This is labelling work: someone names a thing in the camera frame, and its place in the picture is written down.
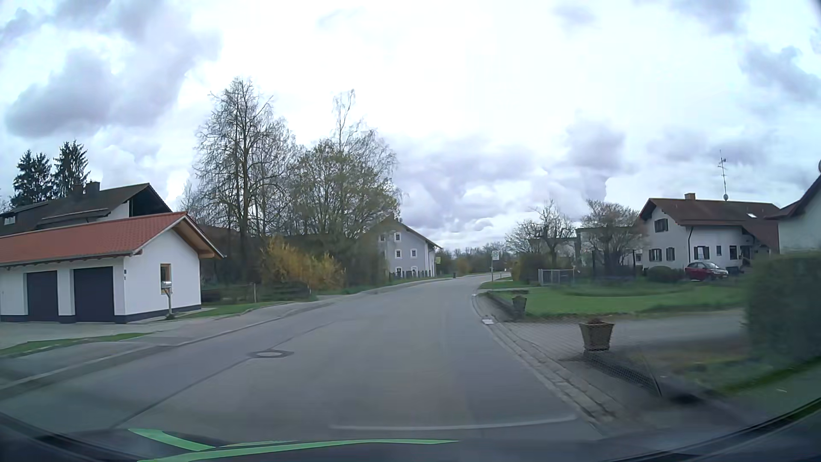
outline road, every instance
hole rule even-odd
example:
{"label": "road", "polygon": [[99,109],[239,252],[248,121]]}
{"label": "road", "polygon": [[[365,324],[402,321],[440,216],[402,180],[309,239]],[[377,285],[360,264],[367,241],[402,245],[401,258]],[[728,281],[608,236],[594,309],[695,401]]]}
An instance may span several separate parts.
{"label": "road", "polygon": [[[157,428],[228,441],[600,435],[504,349],[489,276],[341,301],[0,402],[52,432]],[[277,350],[260,357],[257,353]]]}

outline garage door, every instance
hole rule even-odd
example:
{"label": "garage door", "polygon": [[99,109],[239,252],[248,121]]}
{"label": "garage door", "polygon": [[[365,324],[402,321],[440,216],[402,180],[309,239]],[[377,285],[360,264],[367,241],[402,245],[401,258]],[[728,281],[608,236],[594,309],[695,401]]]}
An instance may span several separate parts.
{"label": "garage door", "polygon": [[78,322],[114,322],[114,269],[74,270],[74,314]]}
{"label": "garage door", "polygon": [[29,304],[29,321],[57,321],[57,272],[40,271],[25,274],[25,295]]}

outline flower planter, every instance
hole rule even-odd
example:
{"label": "flower planter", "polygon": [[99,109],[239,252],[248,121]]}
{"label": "flower planter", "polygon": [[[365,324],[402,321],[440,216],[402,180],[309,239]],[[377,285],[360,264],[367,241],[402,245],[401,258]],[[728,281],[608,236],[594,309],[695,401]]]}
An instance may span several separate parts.
{"label": "flower planter", "polygon": [[610,349],[610,336],[613,323],[592,320],[580,322],[581,338],[585,341],[585,351],[604,351]]}

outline evergreen tree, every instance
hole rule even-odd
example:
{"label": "evergreen tree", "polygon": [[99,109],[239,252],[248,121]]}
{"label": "evergreen tree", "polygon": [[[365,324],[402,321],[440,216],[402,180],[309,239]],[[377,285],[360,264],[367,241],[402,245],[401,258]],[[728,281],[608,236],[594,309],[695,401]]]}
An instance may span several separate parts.
{"label": "evergreen tree", "polygon": [[17,163],[20,172],[14,177],[14,196],[11,206],[27,206],[52,198],[51,164],[42,152],[33,155],[27,150]]}
{"label": "evergreen tree", "polygon": [[55,197],[65,197],[71,193],[71,189],[76,184],[85,185],[89,173],[85,168],[89,160],[85,158],[87,150],[83,145],[78,145],[77,140],[69,143],[66,141],[60,147],[60,155],[54,158],[56,171],[53,176],[53,187]]}

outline red car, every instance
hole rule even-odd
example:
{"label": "red car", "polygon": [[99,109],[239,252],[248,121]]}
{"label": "red car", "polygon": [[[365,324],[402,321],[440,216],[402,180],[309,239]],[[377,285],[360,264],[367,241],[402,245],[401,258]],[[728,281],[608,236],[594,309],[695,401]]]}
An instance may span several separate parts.
{"label": "red car", "polygon": [[724,279],[730,275],[729,271],[722,270],[711,261],[695,261],[684,269],[687,277],[692,280]]}

